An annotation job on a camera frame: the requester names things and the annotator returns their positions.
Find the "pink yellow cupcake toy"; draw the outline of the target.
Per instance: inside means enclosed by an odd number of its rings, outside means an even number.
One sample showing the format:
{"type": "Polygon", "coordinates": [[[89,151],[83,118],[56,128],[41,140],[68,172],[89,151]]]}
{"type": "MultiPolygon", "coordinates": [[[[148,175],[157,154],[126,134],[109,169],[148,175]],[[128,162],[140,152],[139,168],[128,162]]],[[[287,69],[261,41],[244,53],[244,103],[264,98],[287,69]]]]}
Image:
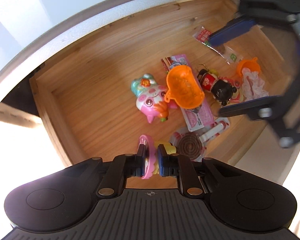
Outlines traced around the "pink yellow cupcake toy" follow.
{"type": "Polygon", "coordinates": [[[143,144],[146,148],[145,153],[145,170],[142,179],[149,179],[155,174],[159,173],[159,161],[158,161],[158,146],[164,145],[167,154],[174,154],[177,152],[175,146],[166,141],[155,141],[149,135],[141,135],[139,137],[139,144],[143,144]]]}

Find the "spiral lollipop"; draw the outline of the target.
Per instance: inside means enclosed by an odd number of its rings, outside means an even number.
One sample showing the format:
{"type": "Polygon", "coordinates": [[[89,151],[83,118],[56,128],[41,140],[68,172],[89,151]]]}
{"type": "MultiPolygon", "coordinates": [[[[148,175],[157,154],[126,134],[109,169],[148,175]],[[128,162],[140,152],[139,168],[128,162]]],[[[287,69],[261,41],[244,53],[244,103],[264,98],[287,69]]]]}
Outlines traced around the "spiral lollipop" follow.
{"type": "Polygon", "coordinates": [[[169,142],[177,149],[177,153],[201,162],[206,155],[207,144],[230,128],[228,118],[217,118],[213,124],[190,132],[187,127],[180,128],[170,137],[169,142]]]}

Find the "clear snack packet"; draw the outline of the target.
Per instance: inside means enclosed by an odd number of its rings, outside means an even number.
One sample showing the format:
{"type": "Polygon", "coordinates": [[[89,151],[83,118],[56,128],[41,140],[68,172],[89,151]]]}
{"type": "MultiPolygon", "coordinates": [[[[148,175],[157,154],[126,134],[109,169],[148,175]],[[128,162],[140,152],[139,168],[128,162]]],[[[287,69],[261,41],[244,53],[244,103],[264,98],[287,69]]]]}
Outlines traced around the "clear snack packet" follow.
{"type": "Polygon", "coordinates": [[[213,45],[211,44],[209,38],[211,35],[211,31],[207,30],[204,26],[199,26],[194,29],[192,37],[205,45],[210,50],[214,51],[217,55],[223,58],[223,60],[229,65],[236,65],[241,60],[243,60],[243,56],[237,51],[233,50],[229,46],[225,44],[213,45]]]}

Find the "orange plastic shell half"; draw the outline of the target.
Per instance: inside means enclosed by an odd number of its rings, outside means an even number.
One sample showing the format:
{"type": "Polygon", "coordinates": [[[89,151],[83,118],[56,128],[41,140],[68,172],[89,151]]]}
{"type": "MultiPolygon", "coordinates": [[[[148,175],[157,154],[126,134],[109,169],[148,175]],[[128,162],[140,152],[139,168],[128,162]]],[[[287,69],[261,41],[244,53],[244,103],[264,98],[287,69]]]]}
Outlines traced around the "orange plastic shell half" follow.
{"type": "Polygon", "coordinates": [[[254,57],[251,60],[241,60],[236,66],[236,73],[239,77],[243,77],[244,68],[249,69],[251,72],[261,73],[261,67],[258,64],[258,58],[254,57]]]}
{"type": "Polygon", "coordinates": [[[165,101],[174,100],[182,109],[195,109],[205,99],[205,94],[194,77],[192,69],[187,65],[173,67],[167,73],[166,85],[165,101]]]}

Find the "red dress doll keychain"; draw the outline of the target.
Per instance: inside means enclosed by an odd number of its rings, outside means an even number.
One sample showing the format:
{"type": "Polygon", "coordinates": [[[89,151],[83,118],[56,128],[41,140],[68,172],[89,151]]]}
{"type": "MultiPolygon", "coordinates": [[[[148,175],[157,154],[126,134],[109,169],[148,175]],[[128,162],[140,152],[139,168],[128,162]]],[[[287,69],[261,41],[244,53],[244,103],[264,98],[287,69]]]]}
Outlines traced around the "red dress doll keychain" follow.
{"type": "Polygon", "coordinates": [[[219,76],[215,69],[209,69],[203,63],[199,64],[202,69],[197,69],[197,79],[203,91],[210,92],[213,98],[225,107],[232,103],[240,103],[244,100],[241,83],[238,80],[219,76]]]}

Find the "pink candy wrapper package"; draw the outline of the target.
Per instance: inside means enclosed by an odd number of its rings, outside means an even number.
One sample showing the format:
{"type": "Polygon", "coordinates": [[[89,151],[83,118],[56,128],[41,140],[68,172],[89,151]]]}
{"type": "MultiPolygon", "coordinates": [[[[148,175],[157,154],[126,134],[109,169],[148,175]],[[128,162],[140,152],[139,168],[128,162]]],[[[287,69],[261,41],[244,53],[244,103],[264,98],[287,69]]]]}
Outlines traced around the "pink candy wrapper package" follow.
{"type": "MultiPolygon", "coordinates": [[[[164,57],[161,59],[161,63],[163,64],[166,73],[178,65],[189,66],[193,71],[193,68],[191,67],[191,64],[185,54],[164,57]]],[[[181,112],[185,119],[187,129],[190,132],[205,128],[214,123],[214,117],[206,99],[203,101],[200,107],[191,110],[182,108],[181,112]]]]}

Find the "pink pig toy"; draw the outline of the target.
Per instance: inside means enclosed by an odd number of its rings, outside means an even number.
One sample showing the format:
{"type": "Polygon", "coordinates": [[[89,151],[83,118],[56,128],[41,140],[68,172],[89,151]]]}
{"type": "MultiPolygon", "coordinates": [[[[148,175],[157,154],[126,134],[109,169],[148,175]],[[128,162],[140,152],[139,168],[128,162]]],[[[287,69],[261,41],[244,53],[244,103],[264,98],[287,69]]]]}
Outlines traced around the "pink pig toy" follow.
{"type": "Polygon", "coordinates": [[[174,101],[165,101],[167,87],[159,85],[152,74],[146,73],[138,79],[134,79],[130,89],[136,96],[136,107],[146,116],[149,124],[155,118],[161,122],[166,121],[169,110],[178,108],[174,101]]]}

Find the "wooden drawer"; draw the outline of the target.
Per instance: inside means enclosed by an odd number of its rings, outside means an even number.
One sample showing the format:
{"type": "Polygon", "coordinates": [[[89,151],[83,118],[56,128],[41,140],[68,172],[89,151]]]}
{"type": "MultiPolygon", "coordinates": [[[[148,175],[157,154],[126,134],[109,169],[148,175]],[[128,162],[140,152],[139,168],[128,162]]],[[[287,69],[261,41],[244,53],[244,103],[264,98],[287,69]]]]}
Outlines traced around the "wooden drawer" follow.
{"type": "Polygon", "coordinates": [[[225,45],[207,37],[231,19],[231,0],[154,7],[108,24],[48,59],[31,79],[49,137],[67,165],[159,144],[282,184],[290,150],[265,121],[220,118],[246,101],[253,75],[268,95],[290,81],[283,57],[258,26],[225,45]]]}

